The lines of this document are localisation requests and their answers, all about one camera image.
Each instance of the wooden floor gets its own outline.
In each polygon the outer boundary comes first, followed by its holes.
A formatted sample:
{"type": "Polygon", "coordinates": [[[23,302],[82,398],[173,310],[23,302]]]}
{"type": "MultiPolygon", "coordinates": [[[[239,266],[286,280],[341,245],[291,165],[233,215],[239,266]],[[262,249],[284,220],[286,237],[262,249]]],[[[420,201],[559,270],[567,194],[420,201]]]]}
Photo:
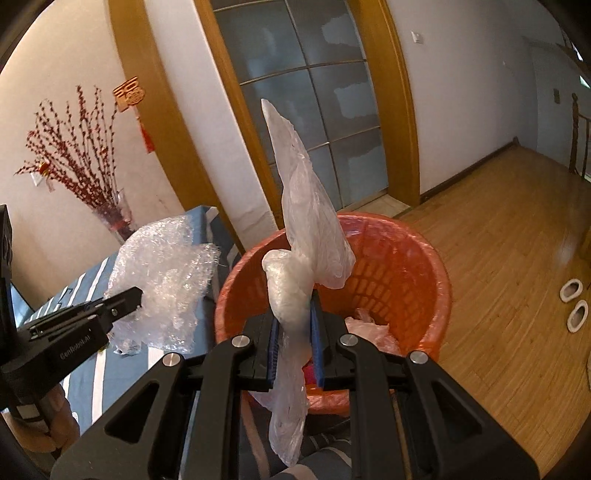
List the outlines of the wooden floor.
{"type": "MultiPolygon", "coordinates": [[[[440,364],[536,460],[544,475],[591,410],[591,322],[558,292],[591,271],[577,255],[591,184],[522,147],[402,216],[440,253],[453,310],[440,364]]],[[[581,299],[591,302],[591,290],[581,299]]]]}

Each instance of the blue gripper pad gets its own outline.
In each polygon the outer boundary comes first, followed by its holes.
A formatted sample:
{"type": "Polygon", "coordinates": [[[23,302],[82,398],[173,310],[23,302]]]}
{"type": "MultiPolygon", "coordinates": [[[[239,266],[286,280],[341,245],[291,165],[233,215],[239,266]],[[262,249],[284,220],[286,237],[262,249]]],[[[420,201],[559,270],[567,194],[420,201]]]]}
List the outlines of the blue gripper pad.
{"type": "Polygon", "coordinates": [[[319,317],[322,317],[322,307],[318,294],[314,291],[310,302],[310,343],[312,344],[312,361],[314,362],[314,376],[316,384],[324,387],[324,356],[328,346],[328,338],[319,317]]]}
{"type": "Polygon", "coordinates": [[[277,356],[279,354],[279,321],[273,317],[269,347],[267,349],[267,381],[273,385],[277,374],[277,356]]]}

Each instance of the wall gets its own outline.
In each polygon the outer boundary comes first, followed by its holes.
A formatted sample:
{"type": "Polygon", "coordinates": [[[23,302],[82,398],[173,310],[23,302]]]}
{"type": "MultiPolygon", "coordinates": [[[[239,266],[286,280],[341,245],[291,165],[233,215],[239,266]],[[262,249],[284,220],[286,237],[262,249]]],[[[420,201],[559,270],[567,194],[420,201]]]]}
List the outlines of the wall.
{"type": "MultiPolygon", "coordinates": [[[[49,193],[30,176],[13,176],[32,156],[24,145],[34,112],[44,98],[60,112],[67,100],[76,105],[76,85],[88,93],[97,85],[109,99],[124,80],[102,0],[56,0],[0,74],[0,202],[8,205],[14,230],[14,283],[34,307],[118,247],[61,185],[49,193]]],[[[146,155],[133,112],[120,114],[115,128],[118,183],[138,224],[180,214],[158,158],[146,155]]]]}
{"type": "Polygon", "coordinates": [[[171,88],[199,157],[245,248],[277,230],[193,0],[146,0],[171,88]]]}
{"type": "Polygon", "coordinates": [[[504,0],[509,15],[524,37],[564,45],[560,26],[538,0],[504,0]]]}
{"type": "Polygon", "coordinates": [[[536,147],[532,61],[502,0],[388,4],[413,91],[421,192],[514,136],[536,147]],[[411,31],[422,33],[424,44],[413,43],[411,31]]]}
{"type": "MultiPolygon", "coordinates": [[[[579,97],[579,110],[591,116],[591,90],[581,85],[580,72],[557,46],[539,43],[531,48],[538,90],[537,150],[569,166],[573,135],[572,94],[579,97]],[[554,102],[554,89],[560,92],[560,104],[554,102]]],[[[578,157],[584,156],[585,123],[579,124],[578,157]]]]}

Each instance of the wooden door frame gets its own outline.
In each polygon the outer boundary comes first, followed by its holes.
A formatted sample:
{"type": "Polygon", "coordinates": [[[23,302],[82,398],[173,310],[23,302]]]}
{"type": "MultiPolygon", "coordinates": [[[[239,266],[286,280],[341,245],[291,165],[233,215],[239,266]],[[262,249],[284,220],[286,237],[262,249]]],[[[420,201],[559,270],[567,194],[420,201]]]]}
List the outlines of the wooden door frame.
{"type": "Polygon", "coordinates": [[[228,218],[193,139],[158,53],[144,0],[108,0],[111,26],[125,78],[139,77],[146,91],[137,105],[142,123],[150,133],[158,160],[181,205],[217,207],[240,252],[244,247],[228,218]]]}
{"type": "MultiPolygon", "coordinates": [[[[193,0],[252,164],[279,228],[281,198],[210,0],[193,0]]],[[[420,204],[417,124],[400,39],[386,0],[348,0],[374,84],[388,170],[388,194],[420,204]]]]}

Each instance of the white slipper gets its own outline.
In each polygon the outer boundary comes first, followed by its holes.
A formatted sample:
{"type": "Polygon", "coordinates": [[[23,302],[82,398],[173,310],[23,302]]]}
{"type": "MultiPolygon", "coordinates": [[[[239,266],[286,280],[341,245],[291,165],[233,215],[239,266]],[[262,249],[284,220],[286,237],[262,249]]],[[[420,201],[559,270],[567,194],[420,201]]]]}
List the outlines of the white slipper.
{"type": "Polygon", "coordinates": [[[589,313],[589,305],[585,300],[579,300],[574,306],[573,311],[570,312],[569,319],[566,321],[566,326],[570,333],[576,333],[587,320],[589,313]]]}
{"type": "Polygon", "coordinates": [[[591,390],[591,353],[589,354],[589,360],[587,360],[587,378],[589,379],[589,390],[591,390]]]}
{"type": "Polygon", "coordinates": [[[583,282],[578,278],[571,278],[560,289],[560,300],[565,303],[577,298],[583,292],[583,282]]]}

